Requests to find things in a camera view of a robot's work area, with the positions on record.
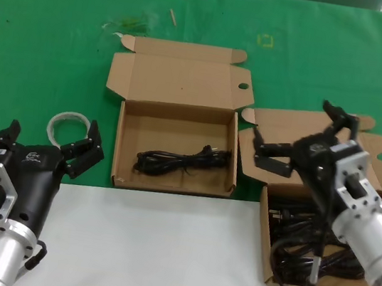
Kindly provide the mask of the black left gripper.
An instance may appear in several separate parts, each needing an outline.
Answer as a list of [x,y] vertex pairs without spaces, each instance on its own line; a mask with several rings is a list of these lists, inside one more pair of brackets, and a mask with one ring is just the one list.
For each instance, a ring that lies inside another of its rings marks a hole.
[[49,145],[13,145],[20,131],[18,120],[0,130],[0,149],[8,149],[0,154],[0,164],[17,193],[8,217],[39,236],[63,175],[75,179],[102,161],[105,154],[96,120],[91,122],[85,139],[62,145],[60,150]]

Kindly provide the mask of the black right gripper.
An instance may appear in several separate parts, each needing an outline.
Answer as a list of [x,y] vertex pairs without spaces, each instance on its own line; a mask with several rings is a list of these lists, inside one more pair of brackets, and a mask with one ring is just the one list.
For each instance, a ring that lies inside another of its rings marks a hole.
[[322,132],[303,137],[294,144],[266,144],[255,128],[253,158],[259,169],[285,178],[290,178],[294,169],[310,190],[324,220],[330,222],[336,202],[336,159],[331,148],[338,144],[336,135],[343,129],[349,130],[349,140],[356,140],[359,118],[328,100],[323,101],[322,107],[332,123]]

